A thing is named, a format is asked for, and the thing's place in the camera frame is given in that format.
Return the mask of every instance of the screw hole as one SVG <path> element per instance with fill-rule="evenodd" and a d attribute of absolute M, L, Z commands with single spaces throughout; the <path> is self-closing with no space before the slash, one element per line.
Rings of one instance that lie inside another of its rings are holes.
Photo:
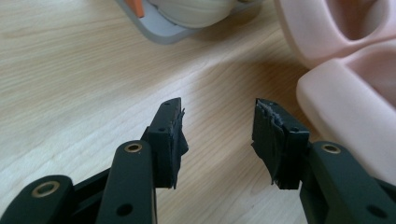
<path fill-rule="evenodd" d="M 323 145 L 322 149 L 332 154 L 338 154 L 341 152 L 341 149 L 339 147 L 333 145 Z"/>
<path fill-rule="evenodd" d="M 32 191 L 32 196 L 35 198 L 43 198 L 55 192 L 61 184 L 57 181 L 48 181 L 35 187 Z"/>
<path fill-rule="evenodd" d="M 117 209 L 117 215 L 119 215 L 119 217 L 125 217 L 131 214 L 133 210 L 134 208 L 131 204 L 125 203 Z"/>
<path fill-rule="evenodd" d="M 142 145 L 140 144 L 131 144 L 126 146 L 125 151 L 127 152 L 138 152 L 142 149 Z"/>
<path fill-rule="evenodd" d="M 386 212 L 384 212 L 384 210 L 382 210 L 381 208 L 375 206 L 375 205 L 368 205 L 367 206 L 367 210 L 376 217 L 380 217 L 380 218 L 387 218 L 388 214 Z"/>

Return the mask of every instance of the pink silicone mold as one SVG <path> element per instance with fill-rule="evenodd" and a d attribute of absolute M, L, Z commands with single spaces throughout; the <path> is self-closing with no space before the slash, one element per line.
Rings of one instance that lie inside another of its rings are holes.
<path fill-rule="evenodd" d="M 299 80 L 297 98 L 326 140 L 396 185 L 396 40 L 319 65 Z"/>
<path fill-rule="evenodd" d="M 394 0 L 275 0 L 285 36 L 313 68 L 396 37 Z"/>

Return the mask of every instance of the gray base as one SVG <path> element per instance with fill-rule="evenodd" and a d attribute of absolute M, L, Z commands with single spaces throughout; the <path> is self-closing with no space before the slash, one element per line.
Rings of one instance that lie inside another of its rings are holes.
<path fill-rule="evenodd" d="M 148 0 L 142 0 L 145 9 L 145 17 L 137 18 L 132 10 L 126 5 L 124 0 L 116 0 L 128 17 L 134 22 L 134 25 L 149 40 L 158 44 L 173 44 L 181 39 L 192 35 L 201 29 L 189 29 L 176 25 L 164 18 L 157 8 L 149 3 Z M 256 0 L 249 3 L 237 3 L 232 14 L 252 5 L 260 3 L 262 0 Z"/>

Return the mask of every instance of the wooden table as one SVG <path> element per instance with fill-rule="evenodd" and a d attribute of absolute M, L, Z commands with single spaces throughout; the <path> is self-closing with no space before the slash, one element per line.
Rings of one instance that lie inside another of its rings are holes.
<path fill-rule="evenodd" d="M 181 97 L 190 151 L 177 190 L 157 190 L 159 223 L 305 222 L 299 192 L 272 186 L 250 146 L 257 97 L 319 139 L 295 99 L 307 69 L 272 1 L 168 46 L 116 1 L 2 0 L 0 20 L 0 214 L 39 177 L 76 184 L 105 170 L 161 102 Z"/>

